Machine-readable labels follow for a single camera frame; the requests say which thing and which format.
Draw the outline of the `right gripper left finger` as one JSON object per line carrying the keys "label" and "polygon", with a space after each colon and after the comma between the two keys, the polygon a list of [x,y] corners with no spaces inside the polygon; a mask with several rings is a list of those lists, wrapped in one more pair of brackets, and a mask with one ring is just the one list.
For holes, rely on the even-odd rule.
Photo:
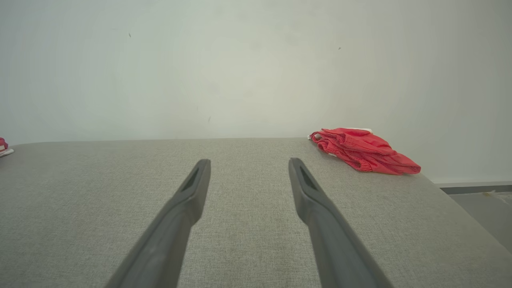
{"label": "right gripper left finger", "polygon": [[105,288],[177,288],[191,228],[204,210],[211,170],[209,159],[196,163]]}

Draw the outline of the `red folded shorts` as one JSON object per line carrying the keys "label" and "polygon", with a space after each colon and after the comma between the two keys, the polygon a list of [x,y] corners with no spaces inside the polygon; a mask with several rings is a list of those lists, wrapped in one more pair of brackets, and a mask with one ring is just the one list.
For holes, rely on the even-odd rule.
{"label": "red folded shorts", "polygon": [[322,152],[341,159],[360,172],[419,174],[421,167],[396,152],[370,129],[321,129],[308,136]]}

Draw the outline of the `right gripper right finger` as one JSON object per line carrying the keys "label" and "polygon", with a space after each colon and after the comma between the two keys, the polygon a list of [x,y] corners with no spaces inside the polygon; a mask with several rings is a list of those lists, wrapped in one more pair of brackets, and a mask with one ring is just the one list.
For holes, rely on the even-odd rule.
{"label": "right gripper right finger", "polygon": [[307,225],[322,288],[394,288],[299,158],[288,163],[296,212]]}

